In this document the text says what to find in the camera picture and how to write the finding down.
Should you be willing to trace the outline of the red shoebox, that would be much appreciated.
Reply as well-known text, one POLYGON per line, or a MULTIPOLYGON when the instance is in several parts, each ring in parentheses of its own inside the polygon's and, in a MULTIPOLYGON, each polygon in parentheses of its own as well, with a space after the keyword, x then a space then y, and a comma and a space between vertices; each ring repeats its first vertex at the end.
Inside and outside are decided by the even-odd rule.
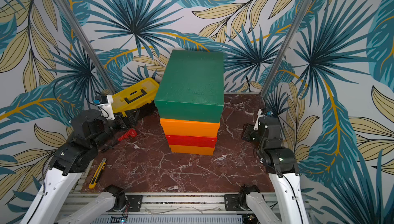
POLYGON ((217 137, 166 135, 169 145, 214 148, 217 137))

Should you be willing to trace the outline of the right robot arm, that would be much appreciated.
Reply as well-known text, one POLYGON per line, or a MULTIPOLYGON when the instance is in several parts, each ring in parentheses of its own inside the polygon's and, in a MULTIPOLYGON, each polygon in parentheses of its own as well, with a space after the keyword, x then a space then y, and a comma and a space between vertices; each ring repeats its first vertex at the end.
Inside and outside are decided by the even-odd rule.
POLYGON ((294 152, 282 145, 279 119, 259 115, 255 124, 244 126, 242 140, 254 144, 256 156, 274 186, 280 215, 274 214, 255 185, 241 188, 241 209, 253 212, 261 224, 309 223, 301 192, 298 162, 294 152))

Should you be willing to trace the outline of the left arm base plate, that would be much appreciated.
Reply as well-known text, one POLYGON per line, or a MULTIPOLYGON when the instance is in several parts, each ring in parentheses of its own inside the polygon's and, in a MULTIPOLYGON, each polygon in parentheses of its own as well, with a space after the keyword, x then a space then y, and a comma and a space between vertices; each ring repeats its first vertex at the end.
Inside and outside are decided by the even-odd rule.
POLYGON ((123 194, 116 200, 113 210, 116 212, 140 212, 142 195, 123 194))

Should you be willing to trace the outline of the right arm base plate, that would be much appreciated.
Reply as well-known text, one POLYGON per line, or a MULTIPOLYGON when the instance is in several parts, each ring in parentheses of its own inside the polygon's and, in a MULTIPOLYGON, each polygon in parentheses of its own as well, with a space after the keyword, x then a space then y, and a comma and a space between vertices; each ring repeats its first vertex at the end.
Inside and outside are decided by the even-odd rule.
POLYGON ((225 194, 224 203, 226 211, 249 211, 250 209, 242 205, 238 194, 225 194))

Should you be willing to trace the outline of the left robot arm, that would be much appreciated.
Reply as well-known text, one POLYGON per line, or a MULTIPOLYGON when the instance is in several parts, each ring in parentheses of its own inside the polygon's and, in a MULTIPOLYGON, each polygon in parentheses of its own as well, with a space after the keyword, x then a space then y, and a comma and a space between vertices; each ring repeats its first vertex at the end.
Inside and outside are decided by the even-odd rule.
POLYGON ((126 114, 117 113, 110 119, 99 110, 89 109, 70 121, 73 132, 50 160, 43 184, 21 221, 23 224, 90 224, 107 211, 126 215, 130 201, 122 188, 110 185, 80 210, 57 220, 72 187, 97 157, 100 147, 116 133, 136 125, 131 113, 126 114))

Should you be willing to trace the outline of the green shoebox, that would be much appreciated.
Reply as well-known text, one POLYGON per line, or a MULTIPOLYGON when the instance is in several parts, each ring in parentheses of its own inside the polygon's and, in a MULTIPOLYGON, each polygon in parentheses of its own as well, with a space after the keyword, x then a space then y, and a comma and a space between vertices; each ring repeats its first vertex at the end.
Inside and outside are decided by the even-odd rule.
POLYGON ((160 118, 219 123, 224 59, 221 52, 173 50, 155 96, 160 118))

